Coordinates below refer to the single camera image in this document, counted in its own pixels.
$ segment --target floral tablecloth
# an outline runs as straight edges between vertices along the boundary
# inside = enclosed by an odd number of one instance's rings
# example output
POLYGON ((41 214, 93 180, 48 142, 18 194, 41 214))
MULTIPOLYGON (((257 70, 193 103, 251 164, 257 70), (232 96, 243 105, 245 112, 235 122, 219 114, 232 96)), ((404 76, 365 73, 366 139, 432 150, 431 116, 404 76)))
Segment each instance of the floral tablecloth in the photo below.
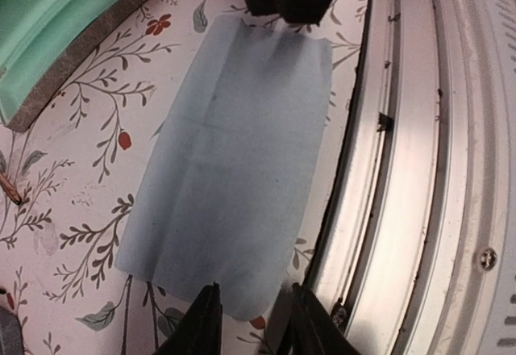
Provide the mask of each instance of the floral tablecloth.
MULTIPOLYGON (((26 353, 145 354, 188 304, 113 267, 160 125, 217 14, 290 29, 333 46, 322 148, 285 285, 301 281, 318 236, 355 82, 367 0, 334 0, 320 27, 254 19, 243 0, 149 0, 77 69, 30 130, 0 127, 0 169, 28 201, 0 195, 0 305, 23 327, 26 353)), ((223 353, 272 354, 288 297, 251 322, 223 321, 223 353)))

